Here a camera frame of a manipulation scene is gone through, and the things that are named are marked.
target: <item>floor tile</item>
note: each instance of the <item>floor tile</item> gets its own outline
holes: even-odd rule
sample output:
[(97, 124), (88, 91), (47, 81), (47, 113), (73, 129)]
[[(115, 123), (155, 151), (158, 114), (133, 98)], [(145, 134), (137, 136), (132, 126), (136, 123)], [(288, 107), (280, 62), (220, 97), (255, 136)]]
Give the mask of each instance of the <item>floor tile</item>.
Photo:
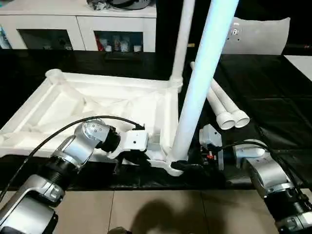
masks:
[(256, 190), (202, 193), (210, 234), (277, 234)]
[(110, 229), (122, 226), (134, 234), (206, 234), (200, 192), (117, 191)]
[(54, 234), (107, 234), (113, 193), (67, 192), (56, 208), (58, 224)]

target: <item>pvc pipe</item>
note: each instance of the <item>pvc pipe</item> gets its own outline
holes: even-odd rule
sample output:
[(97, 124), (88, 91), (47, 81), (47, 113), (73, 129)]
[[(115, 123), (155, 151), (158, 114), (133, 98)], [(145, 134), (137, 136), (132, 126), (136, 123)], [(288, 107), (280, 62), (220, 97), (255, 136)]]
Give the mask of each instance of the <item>pvc pipe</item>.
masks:
[[(194, 69), (194, 62), (191, 62), (191, 68)], [(207, 100), (216, 116), (216, 122), (222, 130), (228, 130), (235, 125), (234, 118), (231, 113), (227, 112), (221, 101), (216, 96), (212, 88), (209, 88)]]
[(250, 121), (248, 115), (238, 108), (238, 106), (214, 79), (211, 82), (211, 88), (222, 102), (225, 109), (233, 115), (235, 120), (235, 127), (242, 128), (246, 126)]
[(188, 150), (239, 0), (212, 0), (201, 37), (195, 69), (187, 89), (168, 160), (188, 159)]
[(175, 48), (174, 66), (170, 76), (170, 84), (174, 87), (182, 87), (183, 85), (182, 73), (184, 69), (187, 45), (189, 43), (194, 6), (195, 0), (183, 1), (179, 33)]

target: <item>black mat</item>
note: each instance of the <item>black mat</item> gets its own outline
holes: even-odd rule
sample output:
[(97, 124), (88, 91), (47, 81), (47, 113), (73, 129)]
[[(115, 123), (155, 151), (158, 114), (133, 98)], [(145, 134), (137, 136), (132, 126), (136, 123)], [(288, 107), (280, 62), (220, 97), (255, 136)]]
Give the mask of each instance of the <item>black mat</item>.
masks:
[[(127, 76), (167, 80), (172, 60), (154, 53), (116, 59), (102, 52), (86, 51), (0, 51), (3, 110), (0, 126), (44, 80), (44, 73), (53, 68), (64, 72), (95, 75)], [(188, 55), (187, 61), (194, 56)], [(179, 95), (181, 111), (188, 80), (189, 66), (184, 71), (184, 86)], [(206, 102), (191, 145), (198, 152), (198, 130), (210, 123), (222, 133), (223, 144), (247, 138), (260, 139), (276, 154), (280, 154), (312, 184), (312, 82), (281, 56), (226, 55), (222, 56), (215, 77), (240, 108), (251, 117), (242, 129), (222, 131)], [(180, 177), (169, 176), (158, 168), (122, 166), (113, 174), (114, 164), (89, 162), (81, 171), (71, 190), (152, 190), (152, 189), (227, 189), (252, 188), (248, 176), (234, 167), (233, 155), (226, 152), (223, 173), (206, 175), (187, 172)], [(9, 155), (0, 159), (0, 189), (7, 183), (23, 160)], [(25, 166), (11, 189), (19, 187), (35, 173), (45, 158), (34, 157)]]

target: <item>glass cabinet door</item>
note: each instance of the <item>glass cabinet door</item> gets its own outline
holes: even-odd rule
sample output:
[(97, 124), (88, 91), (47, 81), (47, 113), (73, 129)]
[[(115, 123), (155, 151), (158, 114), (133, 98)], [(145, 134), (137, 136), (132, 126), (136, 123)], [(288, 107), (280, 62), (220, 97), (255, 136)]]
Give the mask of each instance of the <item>glass cabinet door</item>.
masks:
[(72, 50), (64, 29), (18, 29), (27, 49)]
[(94, 31), (99, 51), (141, 52), (143, 51), (142, 32)]
[(2, 15), (13, 49), (85, 50), (75, 16)]
[(78, 16), (77, 19), (86, 50), (155, 52), (156, 18)]

